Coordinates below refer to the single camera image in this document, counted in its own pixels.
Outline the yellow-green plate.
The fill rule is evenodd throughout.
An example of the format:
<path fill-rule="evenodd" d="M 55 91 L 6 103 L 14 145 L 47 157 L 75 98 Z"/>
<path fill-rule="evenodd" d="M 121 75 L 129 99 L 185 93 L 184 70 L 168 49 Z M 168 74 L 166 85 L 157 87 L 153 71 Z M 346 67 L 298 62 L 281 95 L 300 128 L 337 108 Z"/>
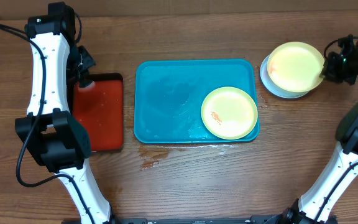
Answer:
<path fill-rule="evenodd" d="M 316 88 L 324 57 L 312 45 L 304 42 L 287 42 L 272 51 L 267 61 L 270 79 L 283 90 L 301 93 Z"/>
<path fill-rule="evenodd" d="M 236 140 L 255 128 L 257 105 L 245 91 L 225 86 L 213 90 L 203 100 L 201 119 L 211 134 L 225 140 Z"/>

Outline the light blue plate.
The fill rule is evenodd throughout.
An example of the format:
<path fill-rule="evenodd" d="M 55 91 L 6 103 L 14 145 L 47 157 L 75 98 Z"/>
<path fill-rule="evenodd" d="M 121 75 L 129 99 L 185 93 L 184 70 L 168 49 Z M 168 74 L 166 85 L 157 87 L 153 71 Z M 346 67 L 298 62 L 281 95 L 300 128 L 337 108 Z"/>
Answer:
<path fill-rule="evenodd" d="M 274 82 L 269 76 L 268 70 L 267 70 L 267 62 L 269 60 L 269 55 L 266 56 L 266 58 L 263 60 L 261 66 L 260 66 L 260 80 L 262 81 L 262 84 L 264 87 L 271 92 L 271 94 L 284 98 L 284 99 L 295 99 L 295 98 L 301 98 L 302 96 L 305 96 L 308 94 L 307 91 L 305 92 L 292 92 L 284 90 L 283 88 L 280 88 Z"/>

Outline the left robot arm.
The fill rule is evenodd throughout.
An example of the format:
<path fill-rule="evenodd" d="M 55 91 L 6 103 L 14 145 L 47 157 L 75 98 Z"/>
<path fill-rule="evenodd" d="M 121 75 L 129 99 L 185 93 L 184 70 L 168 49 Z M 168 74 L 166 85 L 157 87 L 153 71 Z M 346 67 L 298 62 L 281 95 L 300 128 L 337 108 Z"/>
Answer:
<path fill-rule="evenodd" d="M 22 150 L 65 186 L 80 223 L 114 223 L 112 208 L 91 171 L 90 138 L 69 107 L 69 81 L 81 87 L 94 84 L 84 78 L 96 62 L 78 45 L 79 21 L 64 2 L 50 3 L 46 15 L 29 18 L 25 34 L 33 53 L 32 96 L 26 116 L 15 120 L 15 131 Z"/>

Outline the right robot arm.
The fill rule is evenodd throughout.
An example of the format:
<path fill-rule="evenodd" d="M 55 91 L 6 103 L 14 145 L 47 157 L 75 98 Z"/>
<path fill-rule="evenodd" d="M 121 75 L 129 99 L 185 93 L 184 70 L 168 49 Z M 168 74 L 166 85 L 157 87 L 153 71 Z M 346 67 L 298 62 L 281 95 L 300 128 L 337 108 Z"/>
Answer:
<path fill-rule="evenodd" d="M 321 74 L 327 81 L 352 85 L 358 76 L 358 36 L 348 35 L 335 42 L 341 51 L 324 53 Z M 358 176 L 358 102 L 339 123 L 335 139 L 334 153 L 313 186 L 268 223 L 337 222 L 331 210 Z"/>

